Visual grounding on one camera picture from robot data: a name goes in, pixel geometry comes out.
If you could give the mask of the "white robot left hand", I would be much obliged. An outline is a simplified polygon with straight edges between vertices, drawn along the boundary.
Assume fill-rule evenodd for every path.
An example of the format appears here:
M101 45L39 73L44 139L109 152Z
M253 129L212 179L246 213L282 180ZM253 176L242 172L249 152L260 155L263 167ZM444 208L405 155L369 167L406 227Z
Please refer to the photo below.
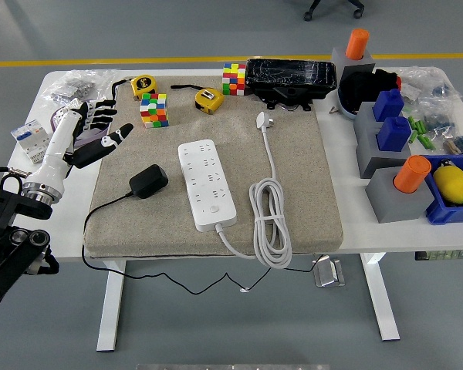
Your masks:
M84 168L112 153L133 129L127 123L115 132L75 149L74 142L84 127L97 118L110 118L117 111L113 100L85 102L78 108L69 109L59 121L42 160L41 167L27 176L23 184L25 196L47 197L51 204L59 202L64 194L63 181L71 167Z

